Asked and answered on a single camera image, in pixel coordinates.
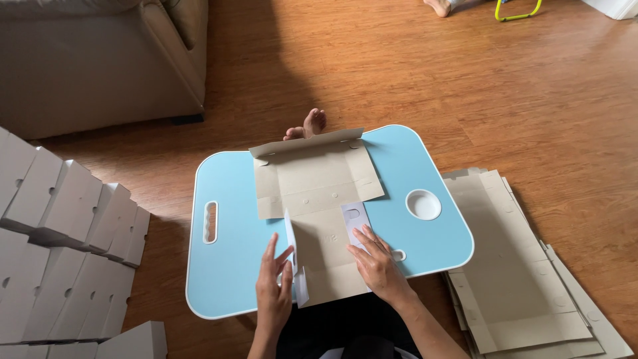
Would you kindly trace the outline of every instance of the circular cutout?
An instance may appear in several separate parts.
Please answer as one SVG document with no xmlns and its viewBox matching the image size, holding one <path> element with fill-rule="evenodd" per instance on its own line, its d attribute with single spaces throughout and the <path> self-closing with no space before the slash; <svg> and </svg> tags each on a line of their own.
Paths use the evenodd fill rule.
<svg viewBox="0 0 638 359">
<path fill-rule="evenodd" d="M 433 220 L 441 214 L 441 201 L 428 190 L 412 190 L 405 197 L 410 214 L 418 219 Z"/>
</svg>

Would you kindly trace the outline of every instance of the lap desk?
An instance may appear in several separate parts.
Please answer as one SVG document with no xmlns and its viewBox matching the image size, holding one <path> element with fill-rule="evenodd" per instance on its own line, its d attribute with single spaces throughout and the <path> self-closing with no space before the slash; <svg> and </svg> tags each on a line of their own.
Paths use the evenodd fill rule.
<svg viewBox="0 0 638 359">
<path fill-rule="evenodd" d="M 390 125 L 366 132 L 361 139 L 384 194 L 372 198 L 378 191 L 367 195 L 359 190 L 358 201 L 372 198 L 363 202 L 367 218 L 375 233 L 400 253 L 395 258 L 401 271 L 415 277 L 465 264 L 474 249 L 471 233 L 419 136 L 405 126 Z M 202 318 L 256 310 L 255 281 L 266 244 L 278 232 L 278 254 L 292 237 L 286 235 L 283 218 L 268 218 L 282 213 L 265 216 L 270 209 L 262 199 L 258 209 L 262 188 L 256 189 L 255 171 L 248 151 L 216 153 L 197 170 L 186 300 Z M 307 203 L 294 201 L 299 206 Z M 209 212 L 215 222 L 215 233 L 210 234 Z M 343 251 L 350 255 L 345 245 Z"/>
</svg>

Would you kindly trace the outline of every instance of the person's right hand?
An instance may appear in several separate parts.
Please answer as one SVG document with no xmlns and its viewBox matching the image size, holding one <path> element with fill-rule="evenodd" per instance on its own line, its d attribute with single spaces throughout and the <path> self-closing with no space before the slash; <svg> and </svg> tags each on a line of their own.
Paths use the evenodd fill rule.
<svg viewBox="0 0 638 359">
<path fill-rule="evenodd" d="M 370 254 L 353 245 L 346 247 L 355 256 L 357 269 L 368 288 L 395 308 L 406 300 L 418 298 L 394 262 L 388 243 L 374 234 L 365 224 L 363 231 L 364 233 L 361 233 L 355 228 L 352 233 Z"/>
</svg>

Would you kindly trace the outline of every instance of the child's foot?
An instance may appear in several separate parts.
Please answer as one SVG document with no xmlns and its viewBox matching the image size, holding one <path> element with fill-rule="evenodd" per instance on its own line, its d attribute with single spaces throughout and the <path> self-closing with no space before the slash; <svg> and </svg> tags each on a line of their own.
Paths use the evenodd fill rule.
<svg viewBox="0 0 638 359">
<path fill-rule="evenodd" d="M 447 0 L 423 0 L 423 2 L 432 6 L 439 17 L 446 17 L 452 11 L 452 5 Z"/>
<path fill-rule="evenodd" d="M 320 134 L 325 128 L 326 122 L 327 119 L 323 110 L 312 109 L 304 120 L 304 126 L 289 128 L 283 140 L 309 139 L 314 135 Z"/>
</svg>

